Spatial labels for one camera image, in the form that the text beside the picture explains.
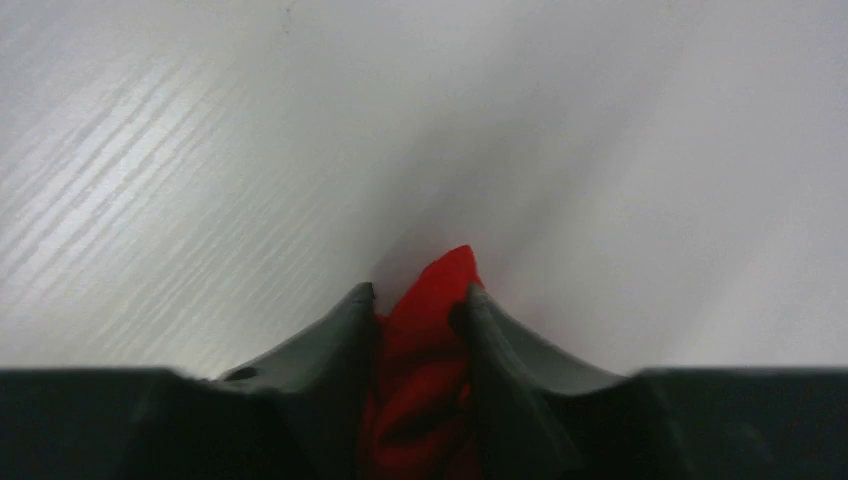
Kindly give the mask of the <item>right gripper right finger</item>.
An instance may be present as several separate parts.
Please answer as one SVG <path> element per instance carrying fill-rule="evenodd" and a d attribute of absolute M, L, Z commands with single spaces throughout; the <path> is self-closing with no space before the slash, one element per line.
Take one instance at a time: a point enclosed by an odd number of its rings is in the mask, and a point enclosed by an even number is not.
<path fill-rule="evenodd" d="M 478 284 L 449 322 L 470 356 L 481 468 L 486 479 L 563 479 L 588 470 L 559 401 L 622 381 L 531 331 Z"/>

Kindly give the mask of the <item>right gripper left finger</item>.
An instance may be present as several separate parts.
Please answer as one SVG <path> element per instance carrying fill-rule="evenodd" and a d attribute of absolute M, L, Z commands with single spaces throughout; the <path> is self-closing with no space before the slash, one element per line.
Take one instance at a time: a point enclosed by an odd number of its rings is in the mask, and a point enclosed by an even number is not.
<path fill-rule="evenodd" d="M 263 398 L 320 479 L 357 477 L 357 438 L 378 339 L 371 283 L 273 349 L 222 374 L 226 388 Z"/>

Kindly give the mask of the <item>red t shirt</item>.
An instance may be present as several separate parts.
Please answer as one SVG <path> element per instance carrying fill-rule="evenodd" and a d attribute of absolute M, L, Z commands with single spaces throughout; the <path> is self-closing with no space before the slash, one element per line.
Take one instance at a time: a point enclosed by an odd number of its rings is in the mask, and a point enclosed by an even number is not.
<path fill-rule="evenodd" d="M 450 325 L 481 280 L 473 250 L 430 263 L 380 315 L 358 437 L 362 479 L 480 479 L 469 353 Z"/>

